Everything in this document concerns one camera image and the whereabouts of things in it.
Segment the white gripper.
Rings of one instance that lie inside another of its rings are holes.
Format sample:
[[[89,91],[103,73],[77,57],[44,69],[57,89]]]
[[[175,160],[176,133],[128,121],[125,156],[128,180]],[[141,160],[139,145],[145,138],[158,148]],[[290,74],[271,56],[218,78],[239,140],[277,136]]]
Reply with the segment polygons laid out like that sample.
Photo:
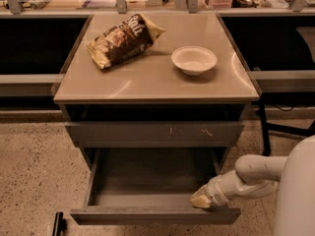
[[[236,186],[239,180],[234,170],[212,178],[190,197],[190,204],[196,208],[209,208],[211,205],[224,206],[239,196]]]

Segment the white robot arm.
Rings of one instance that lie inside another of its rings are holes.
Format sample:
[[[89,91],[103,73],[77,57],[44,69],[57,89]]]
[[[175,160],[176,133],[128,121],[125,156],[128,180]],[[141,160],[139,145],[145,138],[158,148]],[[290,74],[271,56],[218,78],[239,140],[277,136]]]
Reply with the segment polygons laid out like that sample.
[[[190,198],[193,207],[224,206],[235,198],[278,193],[274,236],[315,236],[315,136],[287,156],[246,154]]]

